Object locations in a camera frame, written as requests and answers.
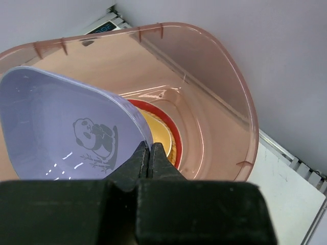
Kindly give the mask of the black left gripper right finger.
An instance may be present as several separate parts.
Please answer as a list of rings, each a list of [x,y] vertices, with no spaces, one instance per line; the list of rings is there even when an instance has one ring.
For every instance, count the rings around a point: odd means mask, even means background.
[[[186,178],[167,159],[161,143],[154,143],[149,158],[149,178],[153,180],[179,181]]]

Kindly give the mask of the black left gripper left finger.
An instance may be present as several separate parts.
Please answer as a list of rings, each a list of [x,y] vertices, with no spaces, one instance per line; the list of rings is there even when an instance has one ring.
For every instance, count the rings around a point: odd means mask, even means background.
[[[150,150],[142,141],[132,156],[109,175],[110,183],[123,192],[131,192],[139,179],[147,177],[149,157]]]

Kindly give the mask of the orange woven round plate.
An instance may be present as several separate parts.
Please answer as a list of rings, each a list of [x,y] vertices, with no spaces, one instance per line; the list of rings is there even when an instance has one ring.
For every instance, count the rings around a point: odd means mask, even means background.
[[[168,125],[157,115],[149,111],[138,108],[143,115],[152,133],[154,143],[161,143],[166,153],[167,159],[173,164],[176,164],[176,142],[172,131]]]

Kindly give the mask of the red plate with blue flower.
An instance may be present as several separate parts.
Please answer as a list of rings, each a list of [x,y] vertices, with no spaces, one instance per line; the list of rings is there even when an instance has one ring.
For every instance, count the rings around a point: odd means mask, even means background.
[[[155,105],[142,101],[142,100],[136,100],[136,99],[128,99],[128,101],[134,105],[135,107],[149,111],[151,113],[154,113],[158,117],[160,117],[170,128],[170,130],[173,133],[173,136],[175,138],[176,142],[176,150],[177,150],[177,156],[176,156],[176,164],[174,165],[176,168],[179,168],[181,159],[182,159],[182,153],[183,153],[183,147],[182,147],[182,140],[180,137],[180,132],[175,124],[175,122],[160,108],[156,107]]]

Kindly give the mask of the purple square panda plate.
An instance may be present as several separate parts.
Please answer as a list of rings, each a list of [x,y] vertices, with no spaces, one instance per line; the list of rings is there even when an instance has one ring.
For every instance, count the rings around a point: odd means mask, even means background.
[[[150,128],[126,99],[62,75],[19,66],[1,78],[1,180],[103,179]]]

